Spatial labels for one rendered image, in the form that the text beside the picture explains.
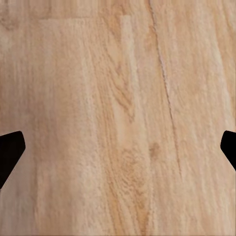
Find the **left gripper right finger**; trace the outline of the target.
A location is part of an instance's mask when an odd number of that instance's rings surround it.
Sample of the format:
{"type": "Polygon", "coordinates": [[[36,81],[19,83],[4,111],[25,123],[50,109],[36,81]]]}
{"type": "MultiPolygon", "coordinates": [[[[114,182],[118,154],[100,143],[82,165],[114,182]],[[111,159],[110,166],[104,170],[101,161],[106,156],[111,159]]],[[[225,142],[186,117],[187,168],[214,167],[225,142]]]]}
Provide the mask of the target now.
{"type": "Polygon", "coordinates": [[[236,170],[236,133],[228,130],[225,131],[220,147],[236,170]]]}

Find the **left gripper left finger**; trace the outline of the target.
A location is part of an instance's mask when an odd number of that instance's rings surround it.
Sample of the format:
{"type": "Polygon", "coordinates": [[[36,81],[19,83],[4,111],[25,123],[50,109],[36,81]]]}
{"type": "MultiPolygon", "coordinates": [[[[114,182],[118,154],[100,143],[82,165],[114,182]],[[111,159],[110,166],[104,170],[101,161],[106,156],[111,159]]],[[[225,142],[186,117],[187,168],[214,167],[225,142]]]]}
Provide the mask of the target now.
{"type": "Polygon", "coordinates": [[[22,131],[0,136],[0,190],[26,149],[22,131]]]}

